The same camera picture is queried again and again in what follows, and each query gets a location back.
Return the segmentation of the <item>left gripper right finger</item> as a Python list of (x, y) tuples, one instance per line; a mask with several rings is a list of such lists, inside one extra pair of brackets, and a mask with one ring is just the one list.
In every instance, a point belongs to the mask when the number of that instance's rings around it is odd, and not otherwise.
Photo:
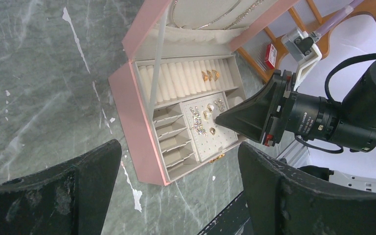
[(247, 142), (238, 163), (257, 235), (376, 235), (376, 193), (319, 179)]

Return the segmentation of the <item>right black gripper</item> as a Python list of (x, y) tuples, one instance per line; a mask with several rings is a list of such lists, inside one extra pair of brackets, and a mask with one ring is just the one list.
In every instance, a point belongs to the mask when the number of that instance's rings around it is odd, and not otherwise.
[[(341, 69), (371, 61), (342, 101), (332, 98), (329, 84)], [(255, 95), (215, 118), (215, 123), (265, 145), (279, 143), (284, 131), (297, 140), (321, 140), (337, 145), (338, 152), (376, 149), (376, 55), (361, 55), (336, 66), (325, 81), (326, 97), (292, 90), (294, 77), (276, 72)]]

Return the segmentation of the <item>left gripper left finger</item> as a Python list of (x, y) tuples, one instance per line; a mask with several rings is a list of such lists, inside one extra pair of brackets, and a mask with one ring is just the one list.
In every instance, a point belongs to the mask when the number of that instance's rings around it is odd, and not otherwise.
[(0, 235), (99, 235), (117, 178), (118, 140), (0, 184)]

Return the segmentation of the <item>small gold earring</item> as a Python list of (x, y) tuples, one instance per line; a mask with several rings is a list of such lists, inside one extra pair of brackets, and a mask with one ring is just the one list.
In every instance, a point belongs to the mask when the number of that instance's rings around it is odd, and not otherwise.
[(212, 113), (212, 112), (215, 110), (215, 106), (212, 105), (212, 104), (208, 104), (208, 105), (207, 105), (207, 109), (208, 109), (208, 111), (209, 111), (210, 113)]

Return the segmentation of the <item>small gold stud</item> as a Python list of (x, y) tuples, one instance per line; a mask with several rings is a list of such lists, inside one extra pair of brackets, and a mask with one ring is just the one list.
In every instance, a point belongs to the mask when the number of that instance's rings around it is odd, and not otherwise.
[(211, 128), (210, 128), (210, 133), (211, 133), (212, 135), (215, 135), (215, 133), (216, 133), (216, 129), (213, 128), (213, 127), (211, 127)]

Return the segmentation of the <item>pink jewelry box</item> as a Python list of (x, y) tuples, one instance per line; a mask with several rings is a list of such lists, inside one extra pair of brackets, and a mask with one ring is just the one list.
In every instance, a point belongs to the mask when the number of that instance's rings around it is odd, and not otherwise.
[[(140, 182), (167, 186), (245, 139), (214, 123), (221, 113), (214, 101), (222, 99), (227, 110), (234, 97), (245, 99), (230, 44), (280, 1), (143, 2), (122, 40), (128, 61), (109, 77)], [(204, 120), (208, 104), (215, 110)], [(190, 129), (195, 106), (207, 137)]]

